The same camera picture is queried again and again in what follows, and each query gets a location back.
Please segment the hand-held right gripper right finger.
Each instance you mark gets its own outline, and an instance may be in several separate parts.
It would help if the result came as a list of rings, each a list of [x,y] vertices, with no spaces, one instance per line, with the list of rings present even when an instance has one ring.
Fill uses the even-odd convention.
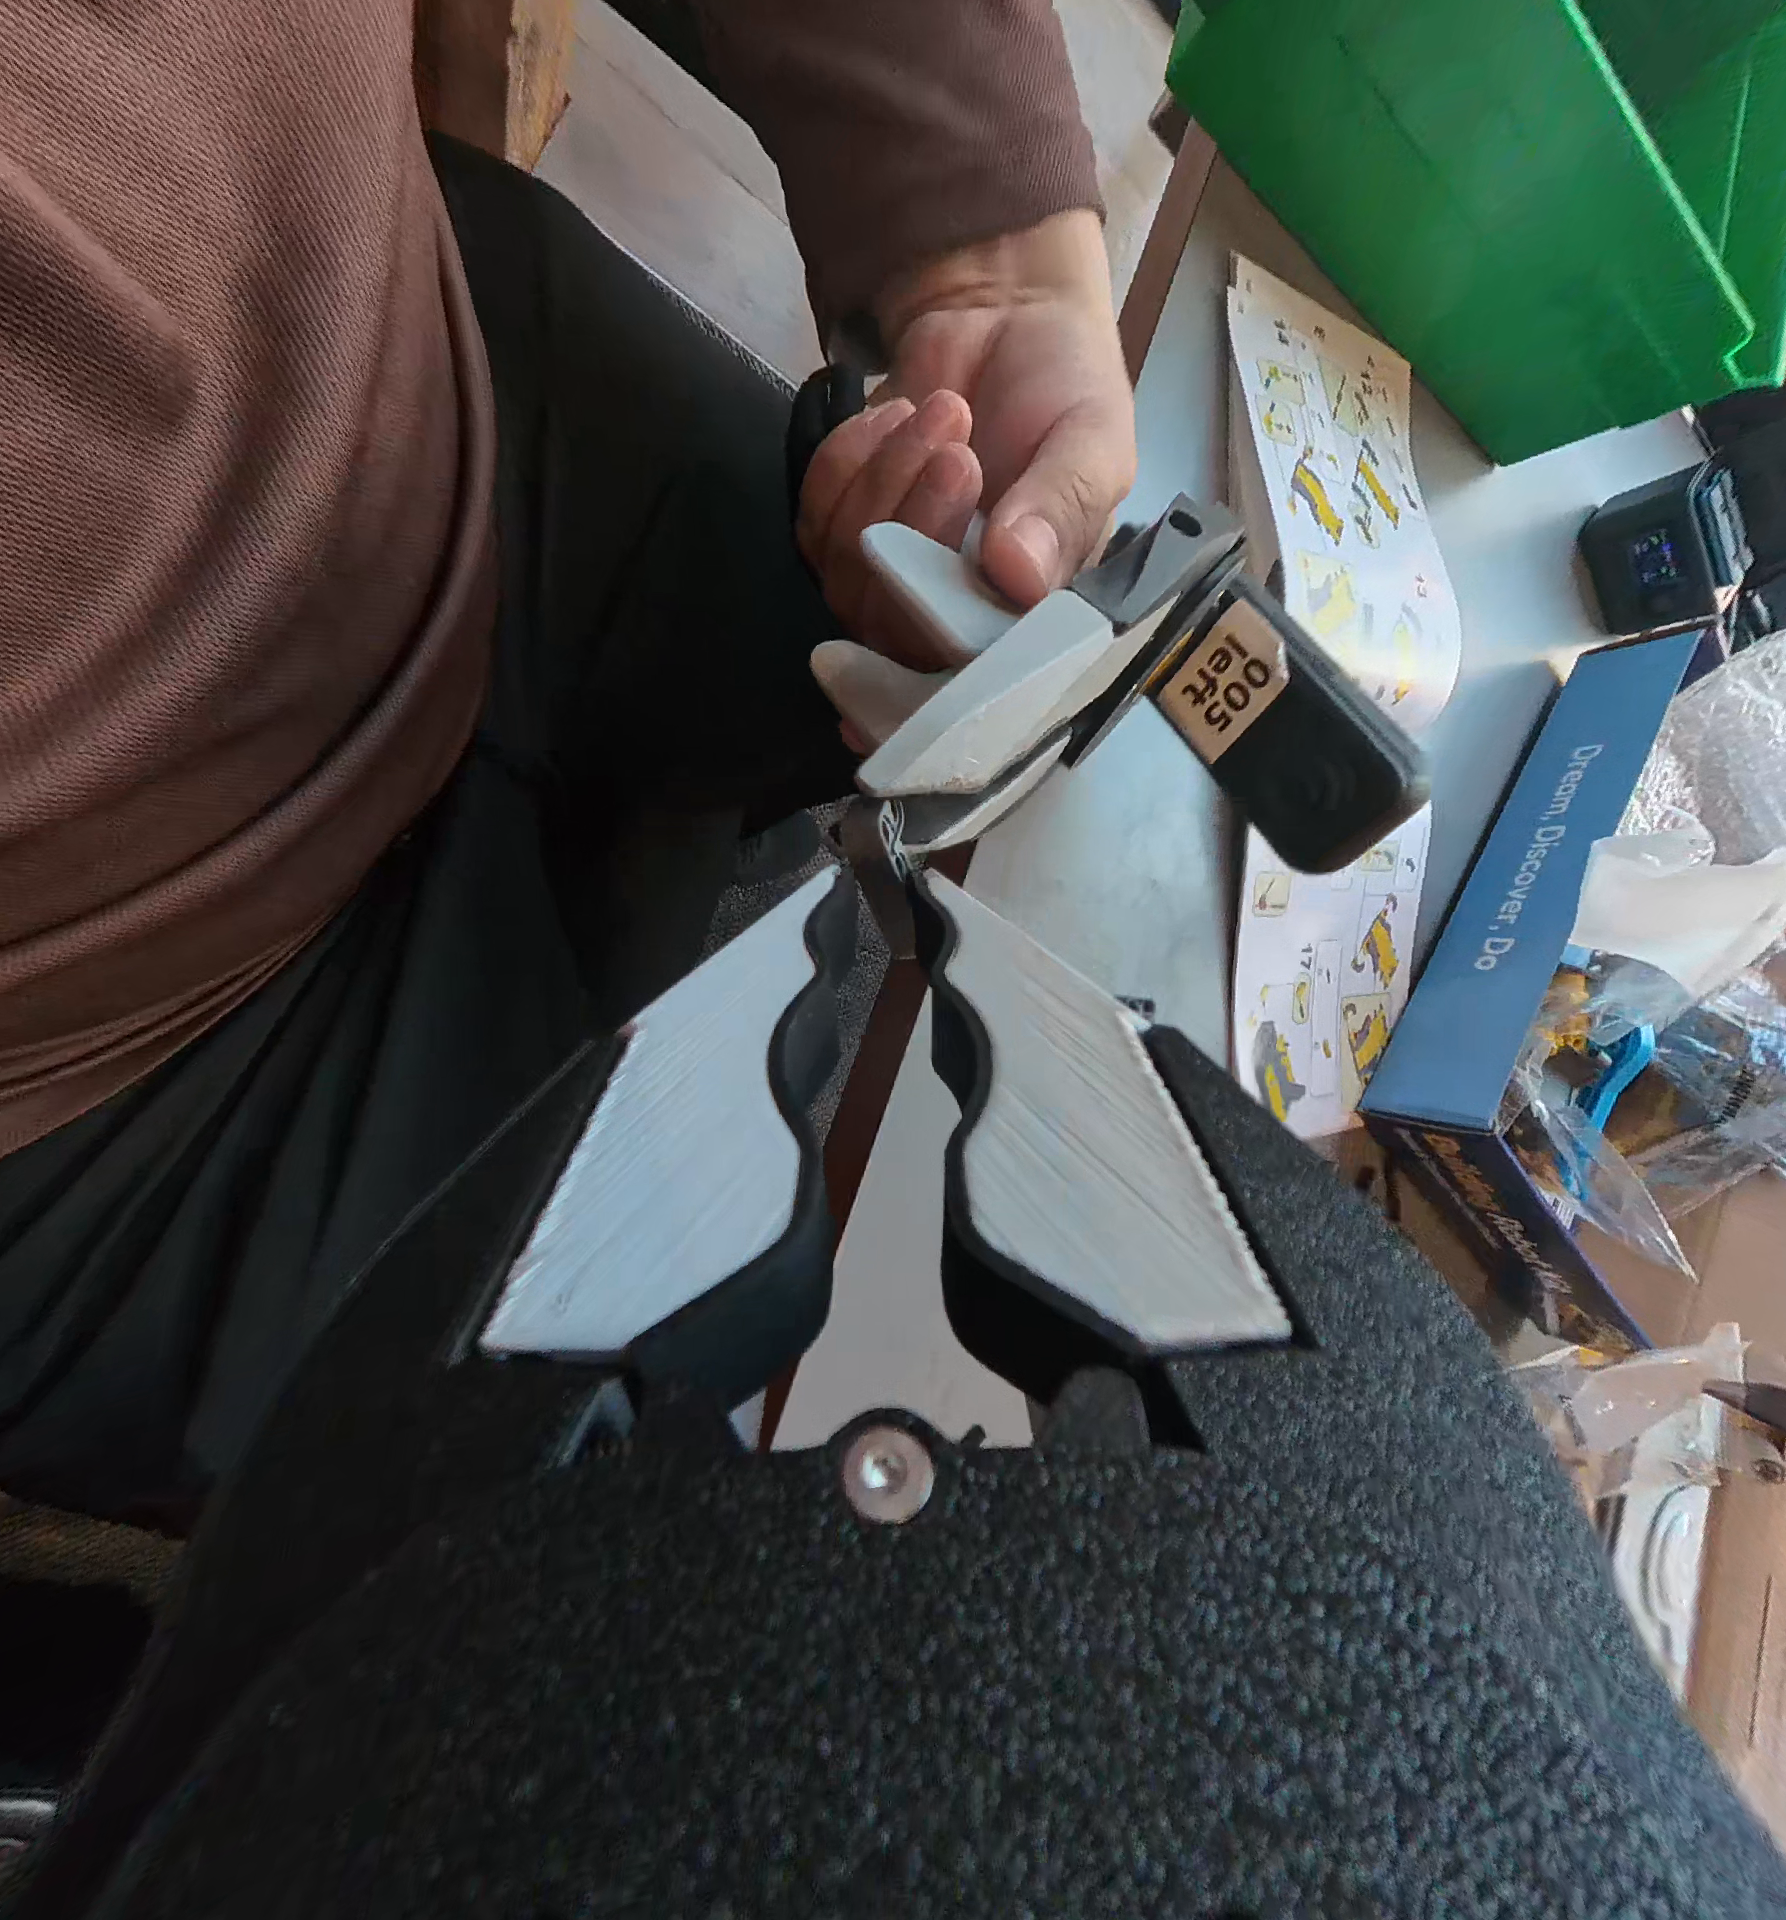
[[[944,1159],[944,1304],[1032,1403],[1078,1373],[1285,1349],[1294,1319],[1151,1056],[1151,1025],[944,878],[911,886]]]

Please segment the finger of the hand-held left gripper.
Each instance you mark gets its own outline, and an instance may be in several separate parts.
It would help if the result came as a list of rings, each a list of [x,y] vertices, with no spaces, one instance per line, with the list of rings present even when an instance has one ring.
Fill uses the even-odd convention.
[[[1042,747],[977,791],[927,791],[891,803],[891,850],[941,854],[977,840],[1016,812],[1057,767],[1057,749]]]
[[[1071,591],[1050,595],[952,672],[872,755],[871,799],[973,796],[1071,726],[1122,669],[1122,631]]]

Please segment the dark grey L-shaped beam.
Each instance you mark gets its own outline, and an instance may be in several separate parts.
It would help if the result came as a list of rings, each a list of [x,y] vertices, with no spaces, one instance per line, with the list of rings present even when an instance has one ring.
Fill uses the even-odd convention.
[[[896,963],[918,958],[911,914],[911,860],[907,853],[907,803],[857,795],[832,829],[836,854],[851,867],[862,903],[872,914]]]

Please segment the person's left forearm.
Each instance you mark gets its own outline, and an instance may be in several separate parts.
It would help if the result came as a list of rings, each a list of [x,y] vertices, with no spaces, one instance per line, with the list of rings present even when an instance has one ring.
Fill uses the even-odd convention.
[[[693,3],[704,63],[781,176],[834,334],[941,254],[1104,213],[1053,3]]]

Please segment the grey desk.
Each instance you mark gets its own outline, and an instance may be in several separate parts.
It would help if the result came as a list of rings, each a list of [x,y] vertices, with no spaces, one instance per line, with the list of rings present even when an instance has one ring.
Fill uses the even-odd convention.
[[[1227,282],[1231,254],[1343,318],[1355,309],[1266,209],[1219,147],[1184,127],[1122,305],[1137,372],[1136,515],[1228,474]],[[1410,447],[1460,606],[1460,676],[1434,723],[1434,825],[1419,948],[1445,922],[1542,727],[1555,683],[1602,645],[1576,562],[1590,508],[1688,467],[1699,434],[1667,414],[1515,467],[1489,467],[1435,396]],[[1127,716],[1064,787],[1009,816],[970,860],[966,890],[1042,947],[1227,1063],[1242,835],[1190,749],[1148,712]],[[842,1238],[821,1341],[771,1389],[763,1443],[827,1443],[858,1410],[907,1407],[994,1443],[1031,1434],[1025,1398],[958,1349],[937,1276],[944,1148],[955,1104],[930,1064],[926,972],[898,963],[868,1023],[829,1140]]]

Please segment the person's left hand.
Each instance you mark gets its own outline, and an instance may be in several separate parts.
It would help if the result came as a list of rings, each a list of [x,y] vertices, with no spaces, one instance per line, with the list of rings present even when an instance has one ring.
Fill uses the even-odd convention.
[[[875,318],[889,372],[810,461],[799,543],[846,639],[930,669],[948,653],[871,567],[882,522],[960,545],[1031,609],[1086,572],[1137,476],[1136,396],[1094,207],[933,257]]]

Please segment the dark blue cardboard box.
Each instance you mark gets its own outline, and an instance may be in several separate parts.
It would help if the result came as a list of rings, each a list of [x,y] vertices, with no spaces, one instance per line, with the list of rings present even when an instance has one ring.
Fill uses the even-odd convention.
[[[1786,1847],[1786,1181],[1765,1173],[1675,1231],[1693,1274],[1565,1227],[1497,1112],[1617,835],[1691,638],[1586,653],[1558,689],[1434,944],[1361,1115],[1486,1274],[1561,1354],[1529,1363],[1641,1634]]]

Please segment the open instruction booklet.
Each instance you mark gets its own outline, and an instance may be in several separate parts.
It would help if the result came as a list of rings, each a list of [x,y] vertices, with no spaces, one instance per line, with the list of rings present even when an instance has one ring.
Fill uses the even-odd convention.
[[[1250,573],[1408,737],[1445,712],[1460,613],[1410,453],[1408,362],[1237,254],[1228,474],[1261,538]],[[1330,878],[1245,839],[1231,1036],[1242,1085],[1293,1134],[1361,1125],[1415,969],[1430,805]]]

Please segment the white opaque plastic bag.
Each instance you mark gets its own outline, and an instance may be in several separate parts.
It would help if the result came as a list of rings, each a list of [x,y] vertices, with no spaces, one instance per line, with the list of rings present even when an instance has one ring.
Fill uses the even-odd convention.
[[[1568,958],[1641,963],[1699,1000],[1783,936],[1786,846],[1722,864],[1695,829],[1617,834],[1587,854]]]

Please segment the light blue plastic part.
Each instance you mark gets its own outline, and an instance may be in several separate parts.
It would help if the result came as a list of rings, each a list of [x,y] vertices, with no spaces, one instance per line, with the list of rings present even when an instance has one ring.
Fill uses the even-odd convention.
[[[1653,981],[1642,963],[1587,947],[1565,947],[1551,978],[1551,1050],[1562,1067],[1571,1104],[1595,1129],[1617,1108],[1626,1090],[1656,1054]]]

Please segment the bubble wrap sheet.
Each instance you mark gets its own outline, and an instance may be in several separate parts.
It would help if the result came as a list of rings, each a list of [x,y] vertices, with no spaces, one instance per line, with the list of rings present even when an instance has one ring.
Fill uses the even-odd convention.
[[[1695,829],[1721,867],[1786,853],[1786,631],[1682,689],[1620,834]]]

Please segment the person's legs in black pants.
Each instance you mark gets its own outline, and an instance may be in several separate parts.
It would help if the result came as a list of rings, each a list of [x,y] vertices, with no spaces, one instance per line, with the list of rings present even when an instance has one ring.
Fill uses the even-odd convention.
[[[408,1213],[851,783],[788,387],[546,183],[432,138],[497,396],[473,740],[240,1009],[0,1160],[0,1489],[190,1522]]]

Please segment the large clear plastic bag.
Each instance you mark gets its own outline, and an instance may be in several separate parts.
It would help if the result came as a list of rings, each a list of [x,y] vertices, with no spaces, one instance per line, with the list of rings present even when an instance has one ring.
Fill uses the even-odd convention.
[[[1497,1122],[1561,1225],[1590,1225],[1693,1274],[1678,1225],[1749,1177],[1786,1181],[1786,938],[1691,998],[1652,974],[1656,1054],[1604,1129],[1579,1118],[1551,1050],[1551,984],[1511,1067]]]

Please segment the green plastic bin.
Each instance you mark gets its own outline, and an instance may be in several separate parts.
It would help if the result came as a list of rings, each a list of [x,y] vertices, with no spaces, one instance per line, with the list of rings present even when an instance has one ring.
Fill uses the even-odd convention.
[[[1169,87],[1500,467],[1786,380],[1786,3],[1181,3]]]

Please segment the person's brown sweater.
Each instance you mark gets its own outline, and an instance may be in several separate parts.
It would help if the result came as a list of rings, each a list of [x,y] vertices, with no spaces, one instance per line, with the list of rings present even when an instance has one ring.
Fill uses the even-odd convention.
[[[0,3],[0,1159],[451,774],[494,447],[413,3]]]

